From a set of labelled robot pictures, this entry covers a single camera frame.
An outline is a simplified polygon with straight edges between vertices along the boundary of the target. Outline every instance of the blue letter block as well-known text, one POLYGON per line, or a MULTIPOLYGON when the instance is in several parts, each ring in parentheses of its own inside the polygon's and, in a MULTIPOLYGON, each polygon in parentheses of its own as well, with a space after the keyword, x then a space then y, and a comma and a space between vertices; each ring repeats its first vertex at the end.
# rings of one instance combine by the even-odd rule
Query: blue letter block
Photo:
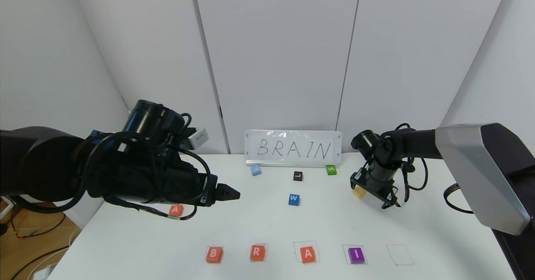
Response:
POLYGON ((288 199, 288 204, 291 206, 299 206, 299 195, 290 194, 290 198, 288 199))
POLYGON ((260 166, 251 166, 251 173, 253 176, 257 176, 262 173, 262 170, 260 170, 260 166))

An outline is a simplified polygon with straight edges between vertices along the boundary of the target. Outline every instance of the white wall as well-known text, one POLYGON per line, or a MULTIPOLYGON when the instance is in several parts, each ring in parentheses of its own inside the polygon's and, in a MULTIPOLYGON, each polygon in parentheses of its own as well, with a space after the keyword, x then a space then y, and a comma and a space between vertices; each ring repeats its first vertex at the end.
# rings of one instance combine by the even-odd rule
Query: white wall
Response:
POLYGON ((503 0, 443 125, 500 122, 535 153, 535 0, 503 0))
MULTIPOLYGON (((0 127, 48 126, 79 137, 120 131, 128 110, 74 0, 0 0, 0 127)), ((102 204, 67 215, 84 227, 102 204)))
POLYGON ((231 153, 243 132, 330 130, 357 0, 199 0, 231 153))
POLYGON ((128 106, 147 99, 190 113, 210 137, 197 152, 226 154, 193 0, 78 2, 128 106))
POLYGON ((338 131, 440 125, 500 0, 359 0, 338 131))

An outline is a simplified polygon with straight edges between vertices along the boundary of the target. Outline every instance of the floor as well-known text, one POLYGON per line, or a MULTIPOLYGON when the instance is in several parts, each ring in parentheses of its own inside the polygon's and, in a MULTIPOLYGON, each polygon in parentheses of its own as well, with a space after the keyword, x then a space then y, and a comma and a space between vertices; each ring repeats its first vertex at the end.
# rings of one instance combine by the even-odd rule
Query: floor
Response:
MULTIPOLYGON (((3 209, 7 204, 2 201, 0 206, 3 209)), ((17 234, 19 236, 29 235, 32 231, 37 230, 35 234, 45 232, 46 230, 54 227, 61 218, 63 213, 56 214, 40 214, 21 209, 17 209, 18 213, 13 219, 17 234)), ((7 214, 2 223, 7 223, 11 217, 11 212, 7 214)), ((0 280, 11 280, 11 277, 25 264, 32 261, 32 259, 53 251, 54 249, 61 248, 69 245, 69 238, 73 234, 73 240, 80 229, 68 218, 59 227, 55 228, 47 234, 29 238, 17 238, 11 224, 8 223, 8 231, 0 237, 0 280)), ((51 263, 58 262, 65 252, 61 252, 54 257, 48 259, 41 265, 42 269, 51 263)), ((15 280, 26 280, 29 273, 36 267, 43 259, 38 259, 35 263, 32 263, 22 271, 15 280)))

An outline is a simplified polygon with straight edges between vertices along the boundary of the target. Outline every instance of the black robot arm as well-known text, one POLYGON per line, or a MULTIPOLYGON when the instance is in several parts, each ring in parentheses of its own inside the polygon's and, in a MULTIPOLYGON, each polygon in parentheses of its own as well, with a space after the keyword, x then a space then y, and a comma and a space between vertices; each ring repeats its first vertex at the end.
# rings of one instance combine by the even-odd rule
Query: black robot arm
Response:
POLYGON ((514 133, 497 123, 403 128, 380 136, 366 130, 351 145, 366 159, 351 176, 351 187, 381 199, 384 209, 399 206, 393 180, 398 169, 407 200, 406 176, 414 171, 414 158, 443 159, 457 182, 444 192, 447 204, 460 210, 447 195, 462 189, 472 211, 460 211, 475 214, 492 229, 517 279, 535 279, 535 158, 514 133))
POLYGON ((46 127, 2 131, 2 196, 29 210, 55 213, 74 206, 87 191, 94 198, 162 216, 167 214, 142 204, 192 204, 196 212, 197 206, 216 200, 238 199, 239 192, 218 185, 206 162, 191 152, 208 136, 203 129, 189 128, 191 116, 182 115, 140 100, 117 133, 94 131, 84 140, 46 127), (204 172, 180 154, 198 160, 204 172), (43 208, 21 194, 42 201, 71 200, 43 208))

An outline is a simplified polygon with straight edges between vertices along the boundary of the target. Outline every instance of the white table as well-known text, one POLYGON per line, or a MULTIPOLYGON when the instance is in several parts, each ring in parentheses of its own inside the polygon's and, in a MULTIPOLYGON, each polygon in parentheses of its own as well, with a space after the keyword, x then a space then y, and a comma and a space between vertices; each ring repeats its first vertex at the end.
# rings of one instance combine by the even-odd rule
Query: white table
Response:
MULTIPOLYGON (((426 189, 411 191, 403 208, 382 210, 373 196, 352 194, 349 177, 364 163, 358 153, 344 154, 336 176, 323 168, 262 167, 253 177, 243 155, 202 158, 240 200, 199 208, 189 221, 104 204, 49 280, 514 279, 491 230, 445 204, 453 177, 441 160, 428 160, 426 189), (304 181, 293 181, 296 170, 304 181), (301 196, 300 206, 288 205, 290 193, 301 196), (305 240, 316 242, 319 262, 296 261, 294 242, 305 240), (268 244, 265 262, 249 261, 252 244, 268 244), (347 264, 343 244, 362 245, 367 264, 347 264), (405 245, 414 265, 396 265, 388 244, 405 245), (221 263, 204 261, 208 246, 224 248, 221 263)), ((409 183, 420 186, 423 168, 415 166, 409 183)), ((398 187, 403 199, 403 182, 398 187)), ((451 199, 468 208, 460 192, 451 199)))

